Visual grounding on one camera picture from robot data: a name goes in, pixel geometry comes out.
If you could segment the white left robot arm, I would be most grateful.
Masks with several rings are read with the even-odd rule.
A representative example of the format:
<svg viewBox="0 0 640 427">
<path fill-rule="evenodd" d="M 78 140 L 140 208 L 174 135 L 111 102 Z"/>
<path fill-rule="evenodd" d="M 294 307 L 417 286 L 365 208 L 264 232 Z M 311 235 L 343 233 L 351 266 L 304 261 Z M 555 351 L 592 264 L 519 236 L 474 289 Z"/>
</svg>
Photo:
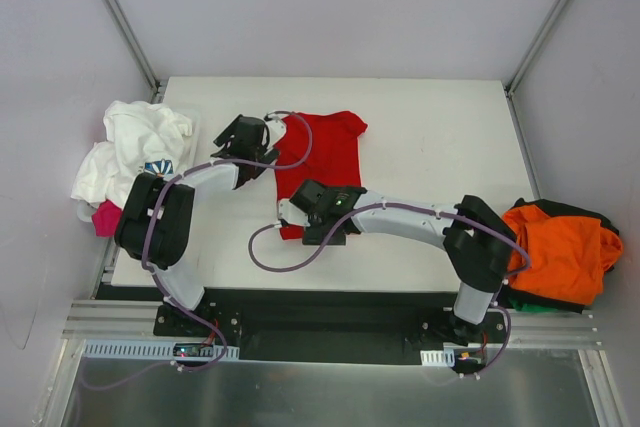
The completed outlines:
<svg viewBox="0 0 640 427">
<path fill-rule="evenodd" d="M 216 194 L 232 192 L 258 178 L 279 152 L 286 133 L 275 114 L 237 116 L 214 140 L 219 150 L 206 162 L 181 174 L 160 176 L 144 171 L 135 178 L 115 233 L 115 242 L 141 262 L 175 307 L 177 324 L 192 336 L 205 333 L 212 313 L 201 305 L 205 288 L 197 262 L 187 255 L 196 207 Z"/>
</svg>

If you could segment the red t-shirt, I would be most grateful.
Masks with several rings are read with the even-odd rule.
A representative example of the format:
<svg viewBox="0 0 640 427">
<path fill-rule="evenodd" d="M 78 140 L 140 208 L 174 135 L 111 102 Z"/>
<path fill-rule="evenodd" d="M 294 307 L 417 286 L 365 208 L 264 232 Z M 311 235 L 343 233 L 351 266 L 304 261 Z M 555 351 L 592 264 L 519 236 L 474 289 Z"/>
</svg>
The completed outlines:
<svg viewBox="0 0 640 427">
<path fill-rule="evenodd" d="M 355 113 L 329 115 L 300 113 L 284 118 L 285 135 L 275 144 L 278 166 L 298 163 L 294 169 L 275 171 L 276 199 L 290 199 L 306 180 L 327 187 L 361 185 L 359 137 L 368 125 Z"/>
</svg>

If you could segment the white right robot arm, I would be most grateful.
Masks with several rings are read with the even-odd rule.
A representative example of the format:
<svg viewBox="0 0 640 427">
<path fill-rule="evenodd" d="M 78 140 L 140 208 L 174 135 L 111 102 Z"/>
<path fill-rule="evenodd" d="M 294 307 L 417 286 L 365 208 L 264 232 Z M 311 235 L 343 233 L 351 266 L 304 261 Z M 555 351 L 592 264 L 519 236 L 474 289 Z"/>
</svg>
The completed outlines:
<svg viewBox="0 0 640 427">
<path fill-rule="evenodd" d="M 306 245 L 343 245 L 348 235 L 386 234 L 444 251 L 460 281 L 449 328 L 463 342 L 484 332 L 486 312 L 507 279 L 512 255 L 522 256 L 524 269 L 531 266 L 513 230 L 473 195 L 454 204 L 426 204 L 306 180 L 278 202 L 278 218 L 302 227 Z"/>
</svg>

